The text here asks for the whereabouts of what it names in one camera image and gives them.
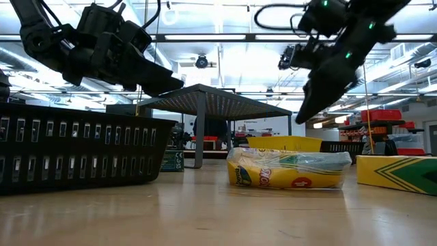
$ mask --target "plastic bag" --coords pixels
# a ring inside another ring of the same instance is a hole
[[[234,148],[227,156],[232,185],[282,189],[340,189],[351,163],[348,152]]]

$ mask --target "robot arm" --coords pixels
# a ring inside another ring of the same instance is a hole
[[[304,14],[298,31],[310,36],[305,45],[287,47],[279,69],[286,66],[310,69],[309,80],[303,87],[305,99],[296,116],[296,123],[306,122],[321,110],[341,98],[357,84],[356,69],[365,62],[373,46],[390,42],[396,37],[394,26],[386,22],[405,7],[410,0],[311,0],[303,7]],[[260,11],[277,5],[267,5]],[[320,35],[327,38],[336,35],[335,43],[327,46],[319,41]]]
[[[124,20],[122,3],[118,12],[95,3],[85,7],[75,29],[62,25],[43,0],[11,0],[21,22],[20,36],[25,52],[62,77],[80,85],[83,77],[123,85],[135,91],[141,85],[150,96],[179,89],[183,82],[144,58],[152,38],[140,27]],[[57,21],[54,27],[47,12]]]

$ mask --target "person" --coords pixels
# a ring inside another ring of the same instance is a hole
[[[215,150],[221,150],[221,144],[223,142],[226,142],[226,136],[227,136],[227,122],[226,120],[218,120],[218,119],[212,119],[205,117],[205,128],[204,128],[204,136],[209,137],[218,137],[216,141],[216,149]],[[197,136],[197,118],[194,121],[194,127],[193,127],[194,136]]]

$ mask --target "air duct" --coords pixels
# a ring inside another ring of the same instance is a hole
[[[366,69],[367,87],[371,87],[373,81],[385,77],[394,72],[398,72],[399,67],[404,64],[412,64],[419,61],[422,57],[429,55],[432,51],[437,49],[437,42],[427,42],[425,44],[418,45],[414,43],[405,43],[405,55],[402,59],[392,60],[391,56],[382,59],[377,64]],[[361,93],[364,92],[364,75],[358,79],[359,86],[350,90],[350,92]]]

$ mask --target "black plastic basket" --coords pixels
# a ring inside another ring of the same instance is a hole
[[[0,191],[141,184],[158,177],[174,121],[0,104]]]
[[[363,148],[363,142],[322,141],[320,152],[349,152],[352,164],[355,164],[356,156],[362,154]]]

